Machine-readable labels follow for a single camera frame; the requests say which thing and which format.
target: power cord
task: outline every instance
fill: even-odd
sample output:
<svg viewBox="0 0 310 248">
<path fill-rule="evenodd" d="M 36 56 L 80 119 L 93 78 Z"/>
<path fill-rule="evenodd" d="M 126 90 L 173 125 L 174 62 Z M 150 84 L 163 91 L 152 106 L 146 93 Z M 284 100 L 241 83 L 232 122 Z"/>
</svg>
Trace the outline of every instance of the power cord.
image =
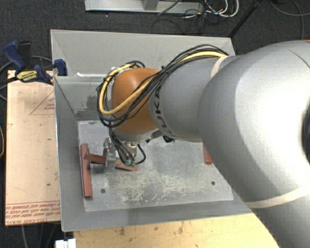
<svg viewBox="0 0 310 248">
<path fill-rule="evenodd" d="M 273 3 L 272 0 L 270 0 L 270 4 L 271 4 L 271 6 L 272 6 L 276 11 L 280 12 L 281 14 L 284 14 L 284 15 L 286 15 L 286 16 L 300 17 L 300 18 L 301 18 L 301 40 L 303 40 L 303 38 L 304 38 L 304 18 L 303 18 L 303 17 L 304 17 L 304 16 L 307 16 L 307 15 L 309 16 L 309 15 L 310 15 L 310 12 L 308 12 L 308 13 L 302 13 L 301 8 L 299 7 L 299 5 L 298 5 L 295 1 L 293 1 L 293 4 L 296 6 L 296 8 L 297 8 L 299 14 L 293 14 L 293 13 L 284 12 L 284 11 L 280 10 L 278 7 L 275 6 L 275 4 Z"/>
</svg>

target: black carpet floor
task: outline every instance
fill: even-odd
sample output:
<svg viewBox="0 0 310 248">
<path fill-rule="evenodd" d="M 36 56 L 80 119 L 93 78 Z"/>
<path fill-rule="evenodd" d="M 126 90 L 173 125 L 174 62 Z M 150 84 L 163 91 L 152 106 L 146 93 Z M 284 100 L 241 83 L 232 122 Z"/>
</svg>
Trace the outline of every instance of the black carpet floor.
<svg viewBox="0 0 310 248">
<path fill-rule="evenodd" d="M 7 62 L 2 53 L 3 47 L 12 40 L 29 40 L 35 55 L 50 58 L 51 29 L 228 37 L 253 2 L 239 1 L 240 10 L 235 17 L 220 23 L 206 21 L 201 30 L 200 21 L 193 23 L 171 14 L 85 12 L 84 0 L 0 0 L 0 67 Z M 310 0 L 275 4 L 293 14 L 299 14 L 299 10 L 310 12 Z M 310 14 L 303 18 L 285 15 L 275 10 L 270 0 L 264 0 L 236 33 L 233 43 L 236 54 L 244 54 L 264 45 L 301 38 L 310 39 Z M 6 124 L 6 103 L 1 99 L 0 123 L 2 127 Z M 5 157 L 0 160 L 0 247 L 24 247 L 21 228 L 4 226 L 4 203 Z M 59 225 L 26 226 L 29 247 L 38 247 L 41 232 L 41 247 L 45 247 L 53 228 L 52 239 L 62 238 Z"/>
</svg>

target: blue clamp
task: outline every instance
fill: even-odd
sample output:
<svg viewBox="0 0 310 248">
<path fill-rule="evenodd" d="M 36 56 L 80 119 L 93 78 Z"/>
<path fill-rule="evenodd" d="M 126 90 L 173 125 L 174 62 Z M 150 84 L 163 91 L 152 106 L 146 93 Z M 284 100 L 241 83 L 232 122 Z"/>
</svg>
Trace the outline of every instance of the blue clamp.
<svg viewBox="0 0 310 248">
<path fill-rule="evenodd" d="M 53 77 L 47 74 L 46 71 L 43 71 L 40 65 L 35 65 L 33 69 L 25 69 L 26 63 L 18 51 L 17 41 L 8 43 L 4 48 L 4 54 L 9 59 L 9 61 L 17 65 L 18 70 L 15 72 L 15 77 L 21 82 L 39 82 L 50 85 L 52 84 Z M 68 75 L 67 66 L 62 59 L 55 60 L 52 68 L 57 69 L 57 75 Z"/>
</svg>

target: wire bundle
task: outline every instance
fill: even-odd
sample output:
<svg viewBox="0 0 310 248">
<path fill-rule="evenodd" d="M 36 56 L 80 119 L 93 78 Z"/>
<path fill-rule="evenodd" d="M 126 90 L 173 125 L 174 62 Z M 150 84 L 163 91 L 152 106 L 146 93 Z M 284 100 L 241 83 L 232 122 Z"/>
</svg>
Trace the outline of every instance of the wire bundle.
<svg viewBox="0 0 310 248">
<path fill-rule="evenodd" d="M 104 109 L 104 104 L 106 102 L 106 92 L 109 83 L 112 82 L 115 77 L 118 76 L 120 73 L 131 69 L 137 65 L 141 64 L 143 67 L 144 65 L 139 61 L 132 61 L 126 63 L 119 68 L 115 68 L 112 72 L 108 74 L 106 78 L 104 78 L 103 82 L 97 88 L 98 113 L 102 124 L 109 128 L 111 140 L 115 144 L 119 157 L 125 165 L 127 163 L 124 161 L 123 156 L 127 160 L 131 160 L 132 163 L 135 163 L 135 159 L 130 150 L 126 147 L 126 145 L 121 142 L 115 135 L 115 133 L 113 132 L 113 128 L 119 126 L 127 119 L 135 116 L 139 112 L 139 110 L 147 103 L 151 94 L 154 93 L 165 82 L 165 80 L 179 67 L 198 59 L 224 56 L 228 56 L 225 51 L 209 44 L 202 44 L 188 49 L 176 56 L 168 65 L 162 66 L 162 69 L 159 72 L 145 78 L 134 90 L 134 92 L 125 99 L 125 101 L 123 101 L 117 107 L 110 111 Z M 141 105 L 141 107 L 136 112 L 134 112 L 133 115 L 131 115 L 132 111 L 142 102 L 143 104 Z M 119 116 L 114 115 L 115 113 L 121 111 L 122 108 L 127 107 L 128 104 L 130 105 L 124 113 Z M 139 144 L 137 146 L 143 154 L 144 158 L 141 161 L 137 162 L 136 165 L 144 162 L 146 159 L 146 155 L 143 152 L 141 146 Z"/>
<path fill-rule="evenodd" d="M 218 15 L 220 17 L 224 17 L 224 18 L 231 18 L 231 17 L 234 17 L 238 11 L 239 11 L 239 0 L 234 0 L 234 4 L 232 6 L 232 10 L 231 9 L 231 12 L 228 13 L 229 11 L 229 1 L 228 0 L 223 0 L 225 2 L 225 7 L 224 8 L 221 8 L 219 10 L 216 10 L 214 9 L 213 6 L 210 5 L 210 2 L 211 0 L 203 0 L 204 2 L 204 11 L 206 13 L 209 13 L 209 14 L 215 14 L 215 15 Z"/>
</svg>

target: scratched metal surface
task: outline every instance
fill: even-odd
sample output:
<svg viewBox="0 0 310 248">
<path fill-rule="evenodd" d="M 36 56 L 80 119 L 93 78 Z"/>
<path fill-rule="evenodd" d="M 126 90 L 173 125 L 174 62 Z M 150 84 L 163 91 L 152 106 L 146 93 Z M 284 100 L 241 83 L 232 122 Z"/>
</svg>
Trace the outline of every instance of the scratched metal surface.
<svg viewBox="0 0 310 248">
<path fill-rule="evenodd" d="M 78 130 L 80 144 L 102 154 L 107 129 L 97 121 L 79 121 Z M 92 164 L 93 196 L 84 200 L 86 212 L 233 200 L 215 166 L 204 164 L 202 144 L 158 138 L 142 148 L 147 159 L 137 172 Z"/>
</svg>

